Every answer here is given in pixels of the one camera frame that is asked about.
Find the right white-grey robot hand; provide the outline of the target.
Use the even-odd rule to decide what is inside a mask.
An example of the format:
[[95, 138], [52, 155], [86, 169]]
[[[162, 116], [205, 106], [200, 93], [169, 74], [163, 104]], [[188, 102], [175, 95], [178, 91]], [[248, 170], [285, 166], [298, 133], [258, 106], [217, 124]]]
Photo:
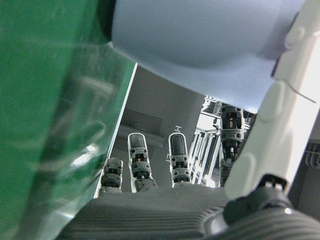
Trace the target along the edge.
[[275, 68], [276, 82], [258, 110], [224, 190], [175, 184], [141, 193], [108, 193], [90, 201], [62, 230], [61, 240], [317, 240], [320, 224], [285, 196], [293, 151], [311, 132], [296, 127], [300, 109], [320, 108], [320, 5], [303, 3]]

